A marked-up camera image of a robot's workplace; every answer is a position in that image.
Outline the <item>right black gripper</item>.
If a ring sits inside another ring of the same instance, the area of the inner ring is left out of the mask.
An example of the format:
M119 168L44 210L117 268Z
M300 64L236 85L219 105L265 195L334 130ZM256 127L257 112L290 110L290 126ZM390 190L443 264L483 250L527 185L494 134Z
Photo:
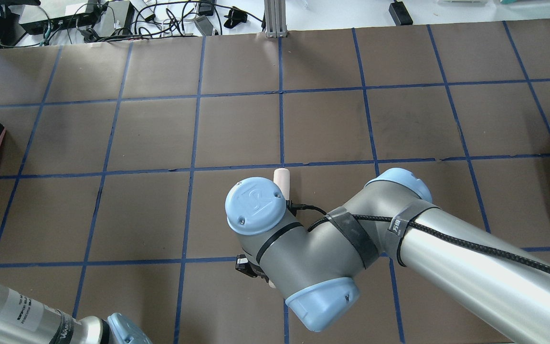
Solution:
M257 264L251 263L245 254L236 255L235 270L251 278L269 279L264 270Z

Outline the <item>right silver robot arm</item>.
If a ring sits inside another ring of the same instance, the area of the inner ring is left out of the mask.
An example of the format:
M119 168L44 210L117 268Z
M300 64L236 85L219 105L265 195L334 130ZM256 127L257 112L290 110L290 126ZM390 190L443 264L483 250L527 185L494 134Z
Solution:
M272 282L310 331L358 300L354 277L381 255L414 270L516 344L550 344L550 264L432 202L412 172L391 168L306 228L285 190L246 178L225 199L246 263Z

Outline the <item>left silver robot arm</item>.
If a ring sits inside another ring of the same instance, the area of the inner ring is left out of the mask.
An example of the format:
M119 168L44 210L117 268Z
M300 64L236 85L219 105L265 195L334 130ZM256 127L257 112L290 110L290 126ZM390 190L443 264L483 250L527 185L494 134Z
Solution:
M129 318L77 320L67 313L0 284L0 344L150 344Z

